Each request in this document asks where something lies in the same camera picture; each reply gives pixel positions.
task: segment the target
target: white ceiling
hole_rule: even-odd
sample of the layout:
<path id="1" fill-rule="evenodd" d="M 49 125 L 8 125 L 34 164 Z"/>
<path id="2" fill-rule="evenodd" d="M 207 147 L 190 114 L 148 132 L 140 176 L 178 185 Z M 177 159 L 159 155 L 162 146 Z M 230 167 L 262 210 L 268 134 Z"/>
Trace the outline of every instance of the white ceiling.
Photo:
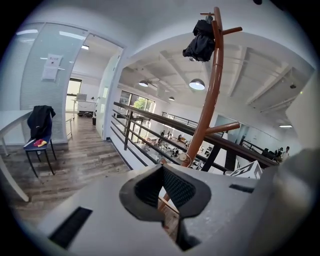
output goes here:
<path id="1" fill-rule="evenodd" d="M 81 49 L 81 52 L 88 51 L 91 54 L 96 54 L 100 57 L 105 57 L 108 59 L 110 59 L 119 48 L 114 43 L 93 34 L 89 34 L 84 41 L 84 45 L 89 46 L 89 50 Z"/>
<path id="2" fill-rule="evenodd" d="M 153 96 L 157 96 L 157 88 L 163 88 L 166 91 L 161 97 L 163 100 L 181 94 L 191 97 L 205 94 L 207 90 L 195 91 L 189 87 L 189 82 L 200 78 L 208 88 L 213 56 L 204 63 L 183 57 L 182 51 L 189 42 L 170 45 L 130 64 L 124 68 L 119 84 Z M 225 44 L 220 93 L 261 111 L 276 124 L 288 124 L 285 110 L 311 74 L 253 48 Z M 139 86 L 138 82 L 144 79 L 153 86 Z"/>

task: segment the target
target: black coat on chair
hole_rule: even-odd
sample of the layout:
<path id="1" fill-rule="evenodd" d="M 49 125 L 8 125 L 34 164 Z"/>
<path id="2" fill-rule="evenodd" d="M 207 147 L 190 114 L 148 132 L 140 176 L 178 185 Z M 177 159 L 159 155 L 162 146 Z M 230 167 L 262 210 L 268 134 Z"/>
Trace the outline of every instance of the black coat on chair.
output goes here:
<path id="1" fill-rule="evenodd" d="M 34 106 L 31 115 L 27 120 L 27 124 L 30 128 L 30 135 L 32 139 L 41 139 L 48 131 L 48 125 L 51 122 L 51 117 L 53 118 L 56 113 L 51 106 Z"/>

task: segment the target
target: glass door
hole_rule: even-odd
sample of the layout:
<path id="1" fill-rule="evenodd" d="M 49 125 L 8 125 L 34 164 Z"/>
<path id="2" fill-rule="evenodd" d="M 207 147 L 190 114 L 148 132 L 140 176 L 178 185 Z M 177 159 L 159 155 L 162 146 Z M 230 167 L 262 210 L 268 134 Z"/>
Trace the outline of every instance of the glass door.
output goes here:
<path id="1" fill-rule="evenodd" d="M 113 81 L 116 66 L 120 59 L 122 48 L 118 47 L 117 52 L 110 58 L 100 82 L 99 93 L 97 98 L 96 107 L 96 130 L 98 131 L 101 138 L 104 138 L 104 123 L 105 123 L 105 110 L 107 105 L 107 96 L 111 83 Z"/>

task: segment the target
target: wooden floor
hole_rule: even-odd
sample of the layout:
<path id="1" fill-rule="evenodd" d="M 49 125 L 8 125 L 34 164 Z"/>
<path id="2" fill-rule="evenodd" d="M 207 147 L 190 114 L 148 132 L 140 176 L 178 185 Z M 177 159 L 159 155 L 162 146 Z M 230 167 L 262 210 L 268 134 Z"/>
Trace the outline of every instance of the wooden floor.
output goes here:
<path id="1" fill-rule="evenodd" d="M 101 140 L 91 118 L 76 116 L 72 125 L 73 137 L 68 144 L 53 145 L 57 161 L 50 147 L 47 150 L 54 176 L 44 154 L 40 155 L 42 162 L 35 153 L 30 154 L 39 174 L 36 178 L 22 146 L 8 146 L 9 156 L 0 151 L 15 181 L 31 197 L 31 202 L 22 201 L 1 177 L 1 186 L 11 207 L 24 221 L 36 225 L 50 210 L 88 183 L 129 171 L 112 143 Z"/>

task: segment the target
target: paper sign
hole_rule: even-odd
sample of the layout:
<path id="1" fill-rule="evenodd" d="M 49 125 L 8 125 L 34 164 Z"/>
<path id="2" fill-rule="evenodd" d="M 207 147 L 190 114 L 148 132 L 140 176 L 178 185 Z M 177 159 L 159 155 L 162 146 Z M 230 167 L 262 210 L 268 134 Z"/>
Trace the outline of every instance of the paper sign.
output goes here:
<path id="1" fill-rule="evenodd" d="M 42 73 L 42 79 L 50 79 L 50 80 L 56 80 L 58 72 L 57 66 L 44 66 L 43 73 Z"/>
<path id="2" fill-rule="evenodd" d="M 59 67 L 62 59 L 62 55 L 48 54 L 48 59 L 45 62 L 47 67 Z"/>

